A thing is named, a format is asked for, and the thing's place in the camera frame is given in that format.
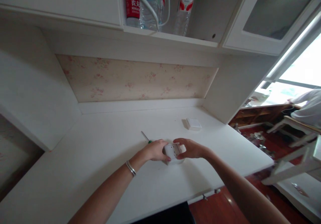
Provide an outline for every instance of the glass cabinet door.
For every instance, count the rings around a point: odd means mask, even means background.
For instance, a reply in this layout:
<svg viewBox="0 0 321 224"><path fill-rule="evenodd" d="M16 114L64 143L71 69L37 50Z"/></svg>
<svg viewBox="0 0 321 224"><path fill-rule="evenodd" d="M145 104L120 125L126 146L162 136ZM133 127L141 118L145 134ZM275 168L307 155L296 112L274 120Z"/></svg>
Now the glass cabinet door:
<svg viewBox="0 0 321 224"><path fill-rule="evenodd" d="M321 11L321 0L242 0L222 46L278 56Z"/></svg>
<svg viewBox="0 0 321 224"><path fill-rule="evenodd" d="M243 30L282 39L310 1L257 0Z"/></svg>

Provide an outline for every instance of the white shirt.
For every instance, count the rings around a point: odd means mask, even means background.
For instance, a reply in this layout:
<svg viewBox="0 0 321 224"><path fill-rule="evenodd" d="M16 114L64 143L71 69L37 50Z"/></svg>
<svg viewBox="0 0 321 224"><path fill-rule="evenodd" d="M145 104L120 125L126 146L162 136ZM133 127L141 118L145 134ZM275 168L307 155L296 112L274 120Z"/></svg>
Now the white shirt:
<svg viewBox="0 0 321 224"><path fill-rule="evenodd" d="M321 89L312 90L291 100L293 104L304 101L308 102L300 110L294 111L291 117L321 129Z"/></svg>

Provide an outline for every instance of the electrical outlet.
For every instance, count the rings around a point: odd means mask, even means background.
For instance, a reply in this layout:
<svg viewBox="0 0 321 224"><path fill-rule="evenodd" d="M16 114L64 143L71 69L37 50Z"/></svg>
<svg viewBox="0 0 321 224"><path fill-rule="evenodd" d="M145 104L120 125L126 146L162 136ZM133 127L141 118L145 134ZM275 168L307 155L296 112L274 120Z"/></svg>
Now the electrical outlet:
<svg viewBox="0 0 321 224"><path fill-rule="evenodd" d="M178 160L176 157L184 152L184 149L182 148L184 146L180 146L179 144L168 144L164 147L163 153L171 158L171 161L167 161L167 165L172 165L172 164L178 164L182 163L184 159Z"/></svg>

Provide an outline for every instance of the red bottle label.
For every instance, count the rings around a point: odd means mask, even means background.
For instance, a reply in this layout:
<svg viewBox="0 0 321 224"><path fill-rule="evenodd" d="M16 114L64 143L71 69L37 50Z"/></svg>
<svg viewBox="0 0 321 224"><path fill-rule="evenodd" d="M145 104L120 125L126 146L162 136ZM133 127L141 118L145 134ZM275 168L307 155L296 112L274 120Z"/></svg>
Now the red bottle label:
<svg viewBox="0 0 321 224"><path fill-rule="evenodd" d="M190 12L193 7L194 0L180 0L180 5L178 6L179 11Z"/></svg>
<svg viewBox="0 0 321 224"><path fill-rule="evenodd" d="M139 0L126 0L126 17L139 19Z"/></svg>

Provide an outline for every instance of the cabinet door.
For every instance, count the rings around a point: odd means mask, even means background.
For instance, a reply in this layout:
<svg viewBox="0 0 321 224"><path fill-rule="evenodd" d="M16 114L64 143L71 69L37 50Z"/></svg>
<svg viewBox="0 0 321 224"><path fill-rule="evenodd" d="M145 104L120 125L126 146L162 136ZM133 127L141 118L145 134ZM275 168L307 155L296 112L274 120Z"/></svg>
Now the cabinet door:
<svg viewBox="0 0 321 224"><path fill-rule="evenodd" d="M0 8L123 28L122 0L0 0Z"/></svg>
<svg viewBox="0 0 321 224"><path fill-rule="evenodd" d="M321 0L243 0L223 47L279 55Z"/></svg>

